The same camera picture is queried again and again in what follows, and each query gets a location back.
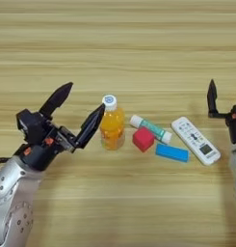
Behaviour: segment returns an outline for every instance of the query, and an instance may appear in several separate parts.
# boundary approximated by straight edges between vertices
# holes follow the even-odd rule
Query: orange liquid
[[[116,111],[106,111],[100,125],[101,142],[105,149],[115,151],[125,141],[124,112],[121,108]]]

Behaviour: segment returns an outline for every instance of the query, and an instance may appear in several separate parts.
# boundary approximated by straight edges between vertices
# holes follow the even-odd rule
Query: white remote control
[[[172,129],[204,164],[211,165],[221,157],[221,153],[185,117],[174,121]]]

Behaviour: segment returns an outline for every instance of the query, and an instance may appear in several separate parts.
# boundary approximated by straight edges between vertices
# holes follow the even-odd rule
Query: plastic bottle
[[[115,151],[125,141],[124,112],[118,107],[115,96],[104,96],[102,102],[106,110],[100,125],[101,142],[105,149]]]
[[[134,115],[131,120],[130,124],[136,128],[146,127],[149,129],[156,137],[158,141],[161,141],[165,144],[168,144],[170,142],[172,134],[167,132],[162,127],[156,126],[153,123],[150,123],[147,120],[144,120],[143,118]]]

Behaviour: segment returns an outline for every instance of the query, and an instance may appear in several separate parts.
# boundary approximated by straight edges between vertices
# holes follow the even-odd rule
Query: tube cap
[[[164,134],[163,138],[162,138],[162,142],[165,144],[169,144],[170,143],[170,139],[171,139],[172,134],[167,132]]]
[[[133,117],[130,120],[130,124],[136,128],[139,128],[141,122],[143,121],[143,119],[137,115],[133,115]]]
[[[112,95],[104,96],[102,99],[102,103],[105,104],[106,111],[108,111],[108,112],[113,112],[118,107],[117,98],[115,96],[112,96]]]

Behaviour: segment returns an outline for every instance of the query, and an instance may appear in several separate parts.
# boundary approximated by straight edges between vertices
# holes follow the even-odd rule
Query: robotic arm
[[[57,127],[52,113],[67,99],[72,83],[59,88],[36,113],[25,109],[16,115],[26,144],[12,158],[0,158],[0,247],[24,247],[33,226],[33,199],[44,171],[63,151],[83,149],[103,118],[105,105],[93,111],[75,136]]]
[[[225,123],[229,128],[229,135],[231,140],[231,151],[229,166],[234,177],[234,189],[236,194],[236,105],[233,106],[231,111],[226,114],[219,113],[216,106],[217,89],[214,80],[210,82],[209,90],[207,94],[208,101],[208,116],[209,118],[225,119]]]

